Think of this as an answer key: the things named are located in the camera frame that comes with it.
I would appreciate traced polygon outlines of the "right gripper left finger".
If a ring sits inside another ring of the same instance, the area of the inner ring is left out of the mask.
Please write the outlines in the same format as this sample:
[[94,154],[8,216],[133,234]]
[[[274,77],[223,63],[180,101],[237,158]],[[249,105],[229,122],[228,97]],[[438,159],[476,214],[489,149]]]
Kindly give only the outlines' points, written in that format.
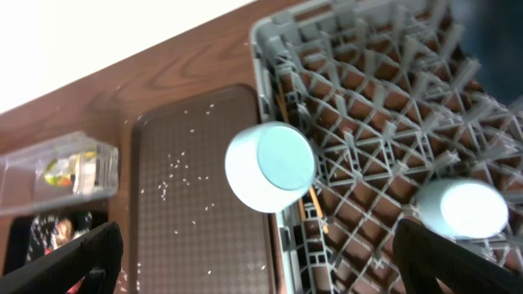
[[123,238],[117,222],[106,222],[1,278],[2,293],[114,292],[121,270]]

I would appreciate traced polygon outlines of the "light blue cup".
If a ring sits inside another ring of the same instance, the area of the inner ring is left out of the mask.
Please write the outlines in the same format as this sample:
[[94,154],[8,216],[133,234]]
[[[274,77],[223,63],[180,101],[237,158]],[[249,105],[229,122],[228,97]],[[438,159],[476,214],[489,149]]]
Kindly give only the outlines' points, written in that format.
[[504,197],[492,185],[472,179],[434,180],[414,195],[419,220],[455,239],[490,238],[508,225]]

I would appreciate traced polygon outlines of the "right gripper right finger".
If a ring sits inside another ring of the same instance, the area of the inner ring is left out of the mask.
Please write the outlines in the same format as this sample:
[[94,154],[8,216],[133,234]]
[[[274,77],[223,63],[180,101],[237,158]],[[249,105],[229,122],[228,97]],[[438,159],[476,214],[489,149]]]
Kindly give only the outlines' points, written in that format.
[[394,262],[407,293],[438,293],[444,283],[455,293],[521,293],[522,278],[402,219],[393,239]]

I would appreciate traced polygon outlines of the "brown food scrap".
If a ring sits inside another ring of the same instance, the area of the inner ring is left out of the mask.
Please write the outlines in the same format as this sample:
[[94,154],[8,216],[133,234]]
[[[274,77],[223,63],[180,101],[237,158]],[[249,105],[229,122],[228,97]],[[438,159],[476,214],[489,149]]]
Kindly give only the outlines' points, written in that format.
[[61,247],[70,242],[74,236],[74,227],[69,219],[63,219],[56,224],[55,244]]

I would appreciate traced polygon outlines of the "dark blue plate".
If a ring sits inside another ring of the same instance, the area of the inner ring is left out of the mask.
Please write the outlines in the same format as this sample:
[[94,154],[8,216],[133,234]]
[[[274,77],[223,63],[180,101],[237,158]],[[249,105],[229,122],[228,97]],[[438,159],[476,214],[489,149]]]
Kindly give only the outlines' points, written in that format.
[[452,0],[453,18],[465,27],[462,49],[477,58],[476,80],[498,101],[522,97],[522,0]]

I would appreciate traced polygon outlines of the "yellow green snack wrapper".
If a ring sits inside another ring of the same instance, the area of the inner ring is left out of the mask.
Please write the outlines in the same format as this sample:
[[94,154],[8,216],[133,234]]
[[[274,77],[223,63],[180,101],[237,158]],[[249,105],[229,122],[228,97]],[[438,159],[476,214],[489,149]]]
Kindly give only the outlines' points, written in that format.
[[43,178],[52,186],[75,189],[79,186],[93,185],[96,179],[96,152],[87,151],[72,154],[67,158],[53,158],[47,164]]

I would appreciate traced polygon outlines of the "light blue rice bowl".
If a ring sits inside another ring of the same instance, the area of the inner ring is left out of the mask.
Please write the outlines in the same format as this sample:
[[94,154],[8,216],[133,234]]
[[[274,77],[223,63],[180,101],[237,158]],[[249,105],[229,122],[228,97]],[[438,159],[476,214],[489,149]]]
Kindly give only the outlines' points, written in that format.
[[310,143],[297,128],[265,122],[234,136],[226,150],[225,172],[243,204],[271,214],[307,193],[317,167]]

